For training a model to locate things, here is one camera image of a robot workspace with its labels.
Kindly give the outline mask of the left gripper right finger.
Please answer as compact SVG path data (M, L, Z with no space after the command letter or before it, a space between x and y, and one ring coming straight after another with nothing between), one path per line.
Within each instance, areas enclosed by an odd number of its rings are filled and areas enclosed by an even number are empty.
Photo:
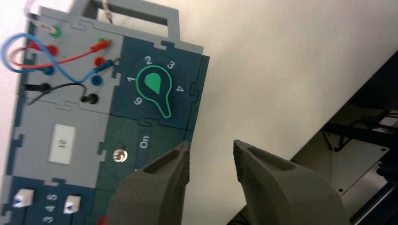
M234 140L237 180L252 225L348 225L339 194L318 173Z

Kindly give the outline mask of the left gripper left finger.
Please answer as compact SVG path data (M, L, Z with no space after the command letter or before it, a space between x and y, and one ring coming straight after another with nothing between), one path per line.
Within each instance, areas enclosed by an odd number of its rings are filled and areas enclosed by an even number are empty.
M190 178L190 143L182 142L127 176L109 201L109 225L179 225Z

